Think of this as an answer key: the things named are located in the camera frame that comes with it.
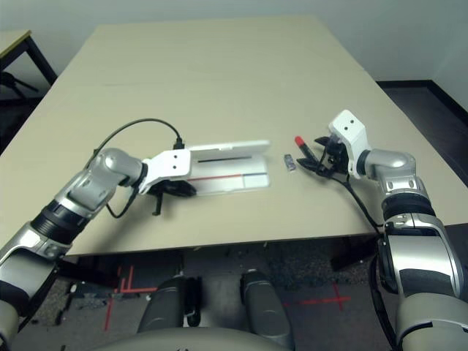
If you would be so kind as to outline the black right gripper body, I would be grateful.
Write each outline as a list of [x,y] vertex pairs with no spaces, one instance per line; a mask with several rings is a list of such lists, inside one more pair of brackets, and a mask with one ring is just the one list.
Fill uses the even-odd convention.
[[324,160],[322,161],[318,175],[331,177],[335,173],[348,175],[348,154],[343,143],[324,144]]

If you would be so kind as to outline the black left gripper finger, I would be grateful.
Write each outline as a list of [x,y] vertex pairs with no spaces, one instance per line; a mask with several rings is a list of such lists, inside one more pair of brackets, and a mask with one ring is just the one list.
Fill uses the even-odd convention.
[[171,181],[168,184],[168,193],[175,197],[194,197],[197,190],[186,181]]

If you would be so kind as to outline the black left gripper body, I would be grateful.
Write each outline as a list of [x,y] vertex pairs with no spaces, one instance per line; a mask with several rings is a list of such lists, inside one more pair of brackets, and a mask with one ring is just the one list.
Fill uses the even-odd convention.
[[159,216],[162,211],[162,203],[164,194],[167,191],[167,182],[162,181],[158,184],[154,184],[149,190],[148,195],[153,196],[156,199],[156,204],[154,211],[152,212],[153,216]]

